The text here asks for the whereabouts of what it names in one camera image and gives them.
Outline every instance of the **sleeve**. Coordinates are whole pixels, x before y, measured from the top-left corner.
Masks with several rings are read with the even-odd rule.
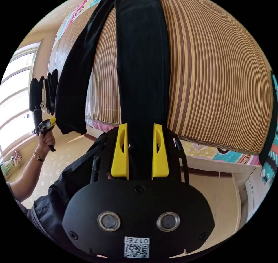
[[[13,192],[12,192],[12,188],[11,188],[9,182],[7,182],[7,186],[8,186],[8,188],[9,188],[9,190],[10,190],[12,196],[14,197],[14,194],[13,194]],[[28,212],[27,208],[26,208],[25,206],[23,206],[23,205],[22,205],[19,201],[17,201],[16,199],[15,199],[15,202],[17,203],[17,205],[19,206],[19,208],[23,211],[23,213],[27,216],[27,212]]]

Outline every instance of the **window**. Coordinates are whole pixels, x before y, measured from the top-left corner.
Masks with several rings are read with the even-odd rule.
[[[34,129],[33,113],[29,111],[29,84],[39,45],[18,49],[4,73],[0,85],[0,159]]]

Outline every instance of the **screw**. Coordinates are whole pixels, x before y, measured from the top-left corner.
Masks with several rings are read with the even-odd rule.
[[[202,234],[200,235],[199,239],[200,239],[201,241],[204,241],[204,240],[207,239],[208,236],[209,236],[209,234],[208,234],[207,232],[204,232],[204,233],[202,233]]]
[[[144,192],[144,188],[141,185],[136,186],[134,190],[137,194],[141,194]]]
[[[69,233],[69,236],[70,236],[71,239],[73,239],[73,240],[77,240],[77,239],[78,239],[77,234],[76,234],[75,232],[73,232],[73,231],[71,231],[71,232]]]

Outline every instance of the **colorful bedsheet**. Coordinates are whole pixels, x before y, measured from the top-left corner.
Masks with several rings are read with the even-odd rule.
[[[61,38],[61,36],[64,34],[64,32],[66,31],[66,29],[72,24],[72,22],[77,19],[83,12],[85,12],[87,9],[89,9],[90,7],[98,4],[101,0],[84,0],[83,3],[79,4],[78,6],[76,6],[68,15],[67,17],[64,19],[64,21],[62,22],[62,25],[60,26],[56,37],[55,37],[55,41],[54,41],[54,45],[53,48],[55,47],[55,45],[57,44],[57,42],[59,41],[59,39]]]
[[[276,97],[278,100],[278,82],[273,73],[272,73],[272,79],[274,81],[274,86],[276,89]],[[272,183],[273,178],[277,172],[277,169],[278,169],[278,119],[277,119],[277,127],[276,127],[276,133],[273,140],[273,144],[271,146],[271,149],[266,158],[266,162],[264,163],[261,171],[261,178],[264,184],[269,182]]]
[[[95,121],[89,117],[86,117],[86,124],[91,128],[95,128],[103,132],[108,132],[112,128],[118,126],[112,125],[110,123],[102,123],[99,121]],[[259,156],[198,145],[187,141],[182,141],[182,145],[187,156],[194,157],[197,159],[228,162],[233,164],[245,164],[252,166],[261,165],[259,161]]]

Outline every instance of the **bamboo mat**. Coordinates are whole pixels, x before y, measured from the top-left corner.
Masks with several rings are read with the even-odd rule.
[[[171,52],[168,128],[183,140],[259,154],[272,114],[270,66],[248,31],[209,0],[161,0]],[[53,48],[49,71],[66,57],[95,7]],[[119,124],[115,9],[104,25],[86,101],[86,117]]]

